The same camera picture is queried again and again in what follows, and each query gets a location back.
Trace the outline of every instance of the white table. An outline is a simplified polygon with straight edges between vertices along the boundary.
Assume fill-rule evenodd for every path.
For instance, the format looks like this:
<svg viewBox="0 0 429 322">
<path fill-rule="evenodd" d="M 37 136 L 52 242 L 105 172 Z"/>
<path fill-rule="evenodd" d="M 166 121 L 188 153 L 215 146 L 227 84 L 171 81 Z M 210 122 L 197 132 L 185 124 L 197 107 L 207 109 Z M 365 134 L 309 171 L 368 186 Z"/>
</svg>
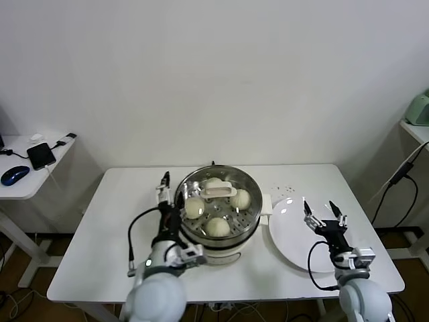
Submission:
<svg viewBox="0 0 429 322">
<path fill-rule="evenodd" d="M 54 146 L 56 141 L 63 136 L 64 134 L 58 134 L 55 137 L 47 138 L 49 146 Z M 29 142 L 30 136 L 2 137 L 5 149 L 12 149 L 15 153 L 22 156 L 27 156 L 27 149 L 32 147 Z M 73 143 L 74 140 L 65 146 L 60 146 L 52 150 L 56 162 L 48 167 L 50 171 L 55 169 Z M 24 200 L 31 198 L 49 177 L 46 169 L 35 171 L 28 159 L 22 159 L 15 155 L 0 155 L 0 176 L 14 166 L 28 166 L 31 170 L 25 177 L 12 186 L 3 186 L 0 184 L 0 200 Z M 62 256 L 48 256 L 46 254 L 46 250 L 51 244 L 50 240 L 44 240 L 38 246 L 2 211 L 0 211 L 0 231 L 13 242 L 12 246 L 6 251 L 5 262 L 9 259 L 16 246 L 20 247 L 32 258 L 18 283 L 18 287 L 28 287 L 39 267 L 58 267 L 60 264 Z"/>
<path fill-rule="evenodd" d="M 273 202 L 287 195 L 286 186 L 306 195 L 332 200 L 349 216 L 353 246 L 371 246 L 377 257 L 371 279 L 387 292 L 400 292 L 404 282 L 356 201 L 338 168 L 331 164 L 302 166 L 239 166 Z M 127 277 L 127 228 L 131 220 L 155 205 L 155 187 L 169 170 L 171 187 L 196 168 L 113 168 L 108 170 L 48 289 L 51 301 L 75 303 L 100 321 L 118 321 L 102 303 L 124 303 L 133 280 Z M 147 258 L 158 230 L 152 213 L 135 224 L 136 263 Z M 321 285 L 335 283 L 333 274 L 317 274 Z M 260 225 L 241 258 L 227 266 L 201 266 L 181 276 L 188 301 L 267 301 L 336 297 L 314 287 L 308 273 L 277 251 L 268 227 Z"/>
<path fill-rule="evenodd" d="M 428 126 L 415 126 L 401 121 L 401 126 L 420 144 L 429 141 L 429 127 Z M 404 233 L 405 237 L 411 243 L 408 248 L 394 248 L 389 249 L 389 255 L 392 260 L 405 260 L 410 258 L 418 258 L 426 267 L 429 272 L 429 255 L 426 248 L 429 248 L 429 233 L 424 234 L 421 238 L 417 239 L 416 234 L 412 231 Z"/>
</svg>

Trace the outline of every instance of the table leg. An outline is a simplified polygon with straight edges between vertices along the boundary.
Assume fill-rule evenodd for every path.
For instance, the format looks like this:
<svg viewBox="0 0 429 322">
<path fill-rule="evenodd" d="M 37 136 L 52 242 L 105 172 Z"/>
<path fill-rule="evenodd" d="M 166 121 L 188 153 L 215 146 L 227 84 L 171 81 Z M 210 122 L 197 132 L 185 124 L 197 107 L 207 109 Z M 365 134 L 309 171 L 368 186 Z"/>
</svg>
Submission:
<svg viewBox="0 0 429 322">
<path fill-rule="evenodd" d="M 40 243 L 40 248 L 44 251 L 47 251 L 49 245 L 52 243 L 52 240 L 44 240 Z M 36 275 L 36 272 L 39 268 L 42 267 L 59 267 L 62 260 L 62 256 L 49 256 L 49 260 L 45 263 L 39 263 L 35 260 L 31 260 L 25 269 L 24 274 L 22 274 L 21 280 L 18 282 L 18 287 L 25 288 L 29 287 L 32 283 L 33 277 Z"/>
<path fill-rule="evenodd" d="M 37 262 L 46 263 L 49 256 L 34 243 L 16 224 L 0 211 L 0 231 Z"/>
<path fill-rule="evenodd" d="M 100 322 L 119 322 L 119 319 L 114 316 L 108 309 L 102 304 L 96 303 L 74 303 L 79 309 L 82 309 L 85 313 L 88 313 L 91 317 Z"/>
</svg>

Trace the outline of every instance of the smartphone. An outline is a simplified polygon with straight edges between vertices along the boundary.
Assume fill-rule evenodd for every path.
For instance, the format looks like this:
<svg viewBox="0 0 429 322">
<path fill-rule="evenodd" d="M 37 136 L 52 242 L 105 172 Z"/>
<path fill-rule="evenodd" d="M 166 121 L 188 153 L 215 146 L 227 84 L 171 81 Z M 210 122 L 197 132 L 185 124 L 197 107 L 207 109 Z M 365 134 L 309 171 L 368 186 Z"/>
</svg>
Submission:
<svg viewBox="0 0 429 322">
<path fill-rule="evenodd" d="M 40 170 L 44 166 L 49 166 L 56 162 L 55 156 L 47 143 L 34 146 L 28 149 L 27 153 L 34 170 Z"/>
</svg>

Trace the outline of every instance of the computer mouse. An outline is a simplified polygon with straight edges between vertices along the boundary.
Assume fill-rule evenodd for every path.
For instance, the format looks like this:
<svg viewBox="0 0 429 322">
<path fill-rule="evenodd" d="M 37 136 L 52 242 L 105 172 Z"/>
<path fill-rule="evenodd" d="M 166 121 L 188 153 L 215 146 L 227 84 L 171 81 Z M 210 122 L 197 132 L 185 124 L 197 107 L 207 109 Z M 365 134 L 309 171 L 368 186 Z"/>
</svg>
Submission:
<svg viewBox="0 0 429 322">
<path fill-rule="evenodd" d="M 11 186 L 19 179 L 25 177 L 28 172 L 29 167 L 27 166 L 14 166 L 13 168 L 3 173 L 3 176 L 1 176 L 0 178 L 0 182 L 4 186 Z"/>
</svg>

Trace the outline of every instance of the cable on floor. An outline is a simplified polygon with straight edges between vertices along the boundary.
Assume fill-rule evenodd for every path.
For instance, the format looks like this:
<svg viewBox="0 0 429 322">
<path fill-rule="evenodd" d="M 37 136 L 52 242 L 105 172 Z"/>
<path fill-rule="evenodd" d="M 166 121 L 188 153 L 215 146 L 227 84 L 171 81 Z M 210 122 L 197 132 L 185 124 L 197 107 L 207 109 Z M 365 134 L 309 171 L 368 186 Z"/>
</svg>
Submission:
<svg viewBox="0 0 429 322">
<path fill-rule="evenodd" d="M 21 292 L 23 290 L 29 290 L 29 292 L 22 299 L 20 299 L 20 300 L 17 301 L 15 299 L 15 297 L 13 297 L 14 294 L 19 293 L 19 292 Z M 3 293 L 5 294 L 5 298 L 6 299 L 10 299 L 13 302 L 12 309 L 9 312 L 9 320 L 7 320 L 7 322 L 16 321 L 19 317 L 21 317 L 31 307 L 31 305 L 33 303 L 33 300 L 34 300 L 34 295 L 35 294 L 37 296 L 39 296 L 40 298 L 42 298 L 42 299 L 48 299 L 47 297 L 45 297 L 44 295 L 40 294 L 38 291 L 33 290 L 32 288 L 19 288 L 19 289 L 13 291 L 10 294 L 7 294 L 6 292 L 0 291 L 0 295 L 3 294 Z M 31 297 L 28 305 L 21 312 L 19 312 L 19 305 L 22 302 L 24 302 L 24 300 L 26 298 L 28 298 L 30 295 L 32 297 Z M 0 297 L 0 309 L 4 306 L 4 304 L 5 304 L 5 301 L 2 301 L 2 299 Z M 85 312 L 81 308 L 79 308 L 79 307 L 72 307 L 70 305 L 67 305 L 66 303 L 63 303 L 63 305 L 66 306 L 66 307 L 68 307 L 69 309 L 79 309 L 79 310 L 81 310 L 85 322 L 88 322 L 88 319 L 86 318 L 86 314 L 85 314 Z"/>
<path fill-rule="evenodd" d="M 239 305 L 239 304 L 246 304 L 246 305 L 244 307 L 240 308 L 240 307 L 237 307 L 237 305 Z M 240 315 L 246 316 L 246 315 L 252 315 L 253 312 L 255 312 L 255 309 L 257 309 L 260 304 L 261 304 L 260 302 L 253 303 L 253 304 L 244 302 L 244 303 L 235 303 L 233 306 L 234 306 L 234 308 L 239 310 Z"/>
<path fill-rule="evenodd" d="M 259 315 L 259 318 L 263 321 L 263 322 L 267 322 L 264 318 L 263 318 L 263 316 L 262 316 L 262 314 L 256 309 L 256 306 L 259 304 L 259 303 L 255 303 L 254 305 L 250 305 L 250 304 L 247 304 L 247 303 L 240 303 L 240 304 L 242 304 L 242 305 L 245 305 L 245 307 L 242 307 L 241 309 L 239 309 L 239 310 L 237 310 L 237 312 L 235 312 L 234 314 L 232 314 L 231 315 L 231 317 L 229 318 L 229 319 L 227 319 L 227 321 L 226 322 L 231 322 L 231 320 L 232 319 L 234 319 L 239 313 L 241 313 L 242 311 L 244 311 L 245 309 L 247 309 L 247 308 L 252 308 L 253 309 L 253 311 L 254 312 L 256 312 L 258 315 Z"/>
<path fill-rule="evenodd" d="M 305 317 L 310 322 L 313 322 L 313 319 L 311 318 L 311 316 L 309 316 L 308 314 L 305 314 L 305 313 L 301 313 L 301 314 L 295 315 L 294 317 L 291 317 L 291 319 L 288 322 L 295 321 L 296 319 L 299 319 L 300 317 Z"/>
<path fill-rule="evenodd" d="M 317 284 L 316 281 L 314 280 L 313 273 L 311 272 L 311 268 L 310 268 L 310 259 L 311 259 L 311 254 L 312 254 L 313 250 L 315 249 L 315 247 L 317 245 L 320 245 L 320 244 L 325 244 L 325 245 L 329 246 L 329 244 L 326 241 L 319 240 L 316 243 L 314 243 L 314 245 L 310 248 L 310 251 L 308 252 L 308 257 L 307 257 L 308 274 L 310 275 L 310 279 L 313 282 L 313 284 L 315 285 L 315 287 L 317 287 L 319 290 L 329 290 L 329 291 L 331 291 L 331 290 L 338 290 L 339 289 L 338 285 L 332 285 L 332 286 L 322 287 L 322 286 L 319 286 L 319 284 Z"/>
</svg>

